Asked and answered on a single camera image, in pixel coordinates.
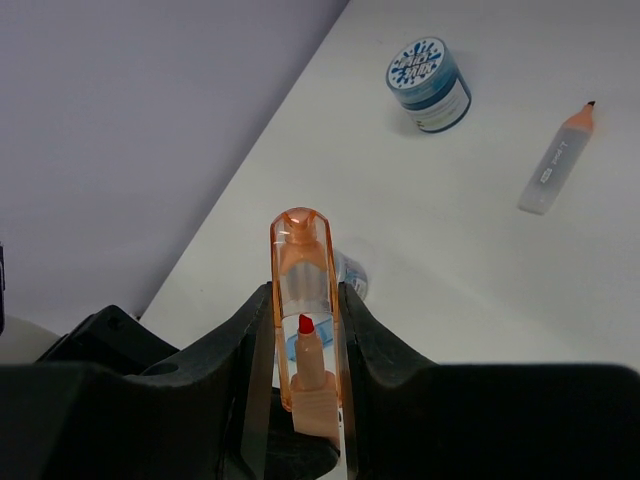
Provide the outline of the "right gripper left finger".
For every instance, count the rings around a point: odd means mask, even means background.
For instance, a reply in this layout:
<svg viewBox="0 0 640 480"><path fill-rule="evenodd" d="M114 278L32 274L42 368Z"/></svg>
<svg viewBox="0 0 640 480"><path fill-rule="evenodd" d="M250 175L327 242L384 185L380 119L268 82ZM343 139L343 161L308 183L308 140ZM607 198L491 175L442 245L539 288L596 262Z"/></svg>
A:
<svg viewBox="0 0 640 480"><path fill-rule="evenodd" d="M87 362L1 369L4 479L217 479L271 286L140 375Z"/></svg>

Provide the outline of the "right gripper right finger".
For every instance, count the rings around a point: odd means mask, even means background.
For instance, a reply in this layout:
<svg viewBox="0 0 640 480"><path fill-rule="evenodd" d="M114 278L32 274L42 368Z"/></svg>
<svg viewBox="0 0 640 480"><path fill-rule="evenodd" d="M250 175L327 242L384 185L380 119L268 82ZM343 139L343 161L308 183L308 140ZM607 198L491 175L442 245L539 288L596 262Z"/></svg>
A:
<svg viewBox="0 0 640 480"><path fill-rule="evenodd" d="M437 364L338 290L352 479L635 479L639 375L613 364Z"/></svg>

